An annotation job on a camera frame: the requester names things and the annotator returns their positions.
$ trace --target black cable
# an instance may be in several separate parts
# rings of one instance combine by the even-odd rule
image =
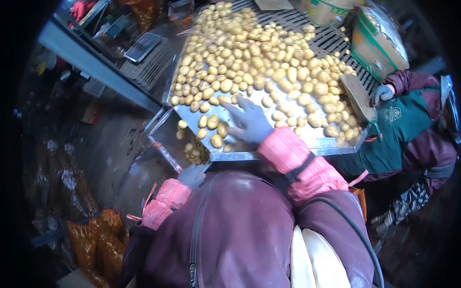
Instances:
[[[324,202],[324,203],[327,203],[328,205],[330,205],[333,209],[335,209],[349,223],[349,225],[352,227],[352,229],[354,229],[354,231],[356,232],[356,234],[358,235],[358,237],[362,241],[363,245],[365,245],[365,248],[368,251],[368,254],[370,254],[370,257],[372,258],[373,265],[375,266],[375,271],[378,274],[378,284],[379,284],[378,288],[384,288],[383,271],[381,270],[381,266],[379,265],[378,257],[376,256],[376,253],[374,252],[372,246],[370,245],[370,243],[368,243],[367,239],[362,234],[362,232],[359,230],[359,228],[355,225],[354,222],[352,222],[352,220],[349,218],[349,216],[347,216],[338,206],[336,206],[336,204],[334,204],[333,202],[331,202],[331,200],[329,200],[327,198],[323,198],[323,197],[316,198],[316,199],[312,200],[312,202],[309,203],[304,209],[306,209],[308,206],[310,206],[311,204],[314,204],[316,202]]]

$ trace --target white cloth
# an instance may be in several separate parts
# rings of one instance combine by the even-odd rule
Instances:
[[[290,248],[291,288],[350,288],[341,260],[331,245],[311,229],[293,230]]]

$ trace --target gray glove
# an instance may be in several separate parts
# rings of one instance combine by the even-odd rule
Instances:
[[[237,96],[237,102],[245,113],[230,103],[224,104],[224,108],[229,110],[239,126],[239,128],[228,127],[227,133],[250,144],[261,144],[274,128],[269,124],[260,106],[241,95]]]
[[[200,174],[204,165],[192,164],[186,169],[183,169],[177,176],[177,180],[182,184],[188,186],[192,190],[197,189],[203,180],[205,180],[205,174]]]
[[[378,105],[380,98],[381,100],[386,101],[392,99],[392,97],[394,97],[392,90],[386,85],[381,85],[373,93],[370,106],[375,107]]]

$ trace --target green vest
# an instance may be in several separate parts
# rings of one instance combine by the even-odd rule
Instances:
[[[355,154],[345,154],[331,161],[343,176],[390,172],[402,167],[408,143],[433,125],[422,90],[384,102],[378,110],[378,126],[383,141],[364,142]]]

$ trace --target purple jacket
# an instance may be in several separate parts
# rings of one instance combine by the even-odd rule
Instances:
[[[358,199],[349,192],[324,192],[294,209],[280,191],[254,175],[230,171],[207,176],[158,230],[141,227],[132,236],[119,287],[136,274],[139,288],[289,288],[296,224],[325,237],[352,287],[371,287],[373,264],[365,247],[335,210],[325,203],[309,205],[318,197],[333,201],[366,235]]]
[[[410,71],[397,70],[394,74],[384,79],[384,85],[390,84],[395,88],[394,97],[405,97],[413,90],[423,88],[440,89],[440,83],[432,75],[412,73]],[[423,91],[423,97],[427,105],[429,116],[437,120],[440,114],[440,93]],[[386,173],[368,175],[363,181],[376,181],[388,178],[402,170],[423,170],[431,167],[441,167],[452,164],[456,161],[456,150],[451,141],[436,129],[429,128],[419,134],[408,143],[403,155],[403,169]],[[447,182],[448,178],[429,179],[426,178],[427,192],[432,194],[434,189],[440,189]]]

